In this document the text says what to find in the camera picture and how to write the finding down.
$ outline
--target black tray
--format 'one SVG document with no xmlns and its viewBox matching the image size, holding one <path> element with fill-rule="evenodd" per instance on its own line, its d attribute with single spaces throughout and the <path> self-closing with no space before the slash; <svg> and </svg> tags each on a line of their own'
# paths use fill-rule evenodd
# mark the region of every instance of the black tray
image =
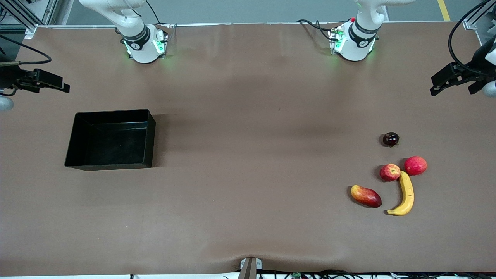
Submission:
<svg viewBox="0 0 496 279">
<path fill-rule="evenodd" d="M 77 113 L 65 166 L 81 170 L 149 168 L 154 138 L 155 120 L 146 109 Z"/>
</svg>

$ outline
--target apple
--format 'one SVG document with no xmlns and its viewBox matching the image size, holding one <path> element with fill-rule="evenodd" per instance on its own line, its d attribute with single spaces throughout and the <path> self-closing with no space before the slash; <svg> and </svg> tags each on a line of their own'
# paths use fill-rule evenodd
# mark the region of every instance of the apple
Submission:
<svg viewBox="0 0 496 279">
<path fill-rule="evenodd" d="M 384 181 L 394 181 L 400 178 L 401 169 L 395 164 L 387 164 L 380 168 L 379 175 Z"/>
<path fill-rule="evenodd" d="M 427 162 L 420 156 L 413 156 L 405 161 L 405 171 L 408 175 L 419 175 L 427 169 Z"/>
<path fill-rule="evenodd" d="M 374 190 L 354 185 L 351 187 L 351 196 L 359 203 L 371 207 L 377 208 L 382 204 L 382 200 L 378 193 Z"/>
</svg>

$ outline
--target brown table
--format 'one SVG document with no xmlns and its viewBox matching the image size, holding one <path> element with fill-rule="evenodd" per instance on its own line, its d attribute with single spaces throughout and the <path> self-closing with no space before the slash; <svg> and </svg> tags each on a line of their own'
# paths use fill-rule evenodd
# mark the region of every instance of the brown table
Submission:
<svg viewBox="0 0 496 279">
<path fill-rule="evenodd" d="M 496 100 L 430 97 L 453 23 L 386 24 L 371 55 L 329 55 L 299 25 L 180 27 L 169 55 L 128 60 L 113 30 L 40 28 L 27 43 L 71 93 L 19 92 L 0 114 L 0 275 L 236 270 L 495 270 Z M 478 48 L 460 31 L 455 51 Z M 39 59 L 25 49 L 20 60 Z M 148 108 L 150 169 L 63 166 L 74 114 Z M 381 134 L 401 144 L 386 148 Z M 408 215 L 378 167 L 420 155 Z M 376 190 L 379 209 L 348 197 Z"/>
</svg>

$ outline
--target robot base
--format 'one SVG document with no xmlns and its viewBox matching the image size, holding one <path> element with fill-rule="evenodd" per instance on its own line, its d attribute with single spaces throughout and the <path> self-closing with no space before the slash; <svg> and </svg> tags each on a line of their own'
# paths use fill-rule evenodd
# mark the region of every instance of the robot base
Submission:
<svg viewBox="0 0 496 279">
<path fill-rule="evenodd" d="M 160 57 L 165 57 L 168 39 L 168 35 L 165 35 L 163 30 L 154 25 L 146 24 L 146 27 L 150 29 L 150 39 L 143 45 L 141 50 L 134 50 L 126 43 L 124 44 L 127 47 L 129 58 L 144 64 L 151 63 Z"/>
<path fill-rule="evenodd" d="M 375 43 L 375 38 L 372 42 L 369 43 L 369 46 L 364 48 L 358 47 L 357 43 L 355 43 L 348 34 L 348 30 L 350 28 L 350 25 L 352 24 L 352 22 L 348 21 L 329 31 L 329 37 L 331 39 L 337 40 L 329 40 L 329 45 L 331 47 L 332 54 L 339 53 L 347 60 L 360 61 L 372 51 L 373 44 Z"/>
</svg>

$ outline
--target banana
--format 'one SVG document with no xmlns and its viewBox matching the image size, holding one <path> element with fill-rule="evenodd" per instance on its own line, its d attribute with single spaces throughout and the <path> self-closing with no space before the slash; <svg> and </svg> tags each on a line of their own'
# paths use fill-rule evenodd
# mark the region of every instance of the banana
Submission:
<svg viewBox="0 0 496 279">
<path fill-rule="evenodd" d="M 403 202 L 397 208 L 388 210 L 387 214 L 403 216 L 412 210 L 414 195 L 412 181 L 406 172 L 401 171 L 399 180 L 403 191 Z"/>
</svg>

